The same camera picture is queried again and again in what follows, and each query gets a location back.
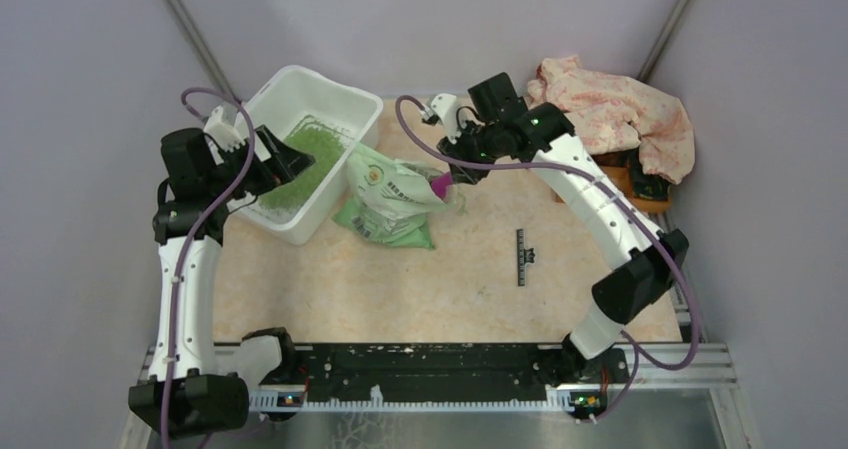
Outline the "black bag clip strip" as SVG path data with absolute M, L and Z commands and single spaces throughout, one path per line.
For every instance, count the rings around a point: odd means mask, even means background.
M 523 228 L 516 230 L 516 271 L 517 286 L 525 287 L 527 284 L 527 266 L 535 263 L 535 249 L 526 246 L 525 231 Z

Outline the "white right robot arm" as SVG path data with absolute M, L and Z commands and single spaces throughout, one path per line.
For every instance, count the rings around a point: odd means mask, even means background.
M 671 288 L 688 240 L 679 230 L 664 232 L 627 200 L 555 105 L 529 107 L 505 73 L 468 93 L 470 116 L 457 97 L 438 94 L 423 117 L 445 129 L 437 149 L 450 160 L 453 183 L 476 185 L 494 166 L 531 170 L 586 225 L 611 270 L 592 286 L 587 314 L 563 343 L 565 372 L 588 381 L 621 330 Z

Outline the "white plastic litter box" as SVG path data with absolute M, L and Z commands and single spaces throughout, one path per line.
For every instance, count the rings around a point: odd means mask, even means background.
M 302 245 L 330 217 L 347 187 L 345 161 L 358 145 L 379 141 L 383 100 L 296 65 L 280 69 L 245 105 L 252 122 L 314 158 L 293 182 L 233 201 L 235 215 Z

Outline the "green cat litter bag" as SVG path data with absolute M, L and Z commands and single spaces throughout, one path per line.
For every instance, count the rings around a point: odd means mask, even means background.
M 442 197 L 431 184 L 444 172 L 428 164 L 390 158 L 366 145 L 355 146 L 345 163 L 351 196 L 332 217 L 361 239 L 393 248 L 432 250 L 428 217 L 465 211 L 455 186 Z

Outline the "purple plastic scoop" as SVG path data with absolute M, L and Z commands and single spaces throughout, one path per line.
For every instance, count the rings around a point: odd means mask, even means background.
M 450 173 L 444 173 L 435 177 L 430 182 L 432 192 L 442 200 L 447 198 L 449 188 L 453 184 L 453 178 Z

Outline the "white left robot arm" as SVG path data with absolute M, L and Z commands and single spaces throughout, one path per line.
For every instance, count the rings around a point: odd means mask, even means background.
M 283 327 L 248 333 L 234 368 L 221 367 L 213 299 L 228 203 L 291 183 L 315 160 L 265 126 L 233 149 L 211 149 L 211 139 L 200 128 L 185 128 L 161 140 L 167 176 L 157 188 L 152 220 L 162 276 L 158 335 L 148 375 L 129 388 L 128 406 L 164 442 L 240 429 L 251 389 L 305 379 Z

